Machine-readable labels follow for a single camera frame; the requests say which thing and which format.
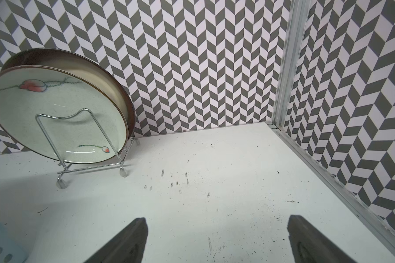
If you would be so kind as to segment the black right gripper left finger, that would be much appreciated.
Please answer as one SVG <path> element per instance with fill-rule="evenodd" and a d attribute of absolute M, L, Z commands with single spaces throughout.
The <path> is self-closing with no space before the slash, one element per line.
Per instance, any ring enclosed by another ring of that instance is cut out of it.
<path fill-rule="evenodd" d="M 85 262 L 141 263 L 147 237 L 146 219 L 136 218 Z"/>

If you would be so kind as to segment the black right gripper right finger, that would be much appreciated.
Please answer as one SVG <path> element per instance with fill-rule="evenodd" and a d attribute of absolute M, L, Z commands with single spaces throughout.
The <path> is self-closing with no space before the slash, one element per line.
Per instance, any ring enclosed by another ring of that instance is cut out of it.
<path fill-rule="evenodd" d="M 353 263 L 336 244 L 300 215 L 291 215 L 287 225 L 296 263 Z"/>

